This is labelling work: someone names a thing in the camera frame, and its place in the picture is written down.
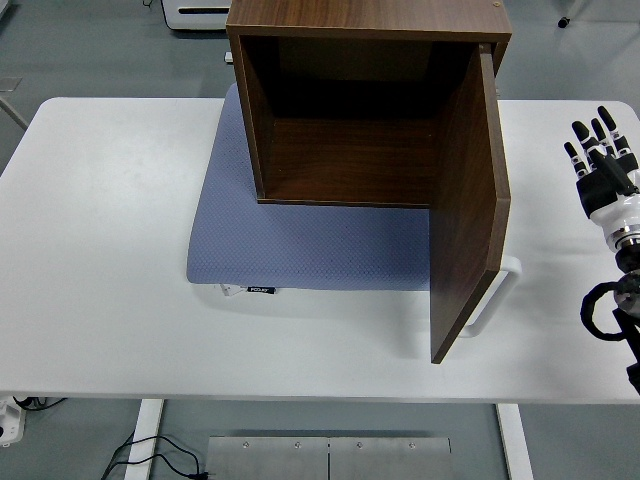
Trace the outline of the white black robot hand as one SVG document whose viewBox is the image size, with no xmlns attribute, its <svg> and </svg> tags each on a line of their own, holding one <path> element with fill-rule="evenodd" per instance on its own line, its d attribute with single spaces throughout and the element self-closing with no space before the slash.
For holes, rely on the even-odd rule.
<svg viewBox="0 0 640 480">
<path fill-rule="evenodd" d="M 639 245 L 639 160 L 603 105 L 589 125 L 572 123 L 579 146 L 564 144 L 586 217 L 618 253 Z"/>
</svg>

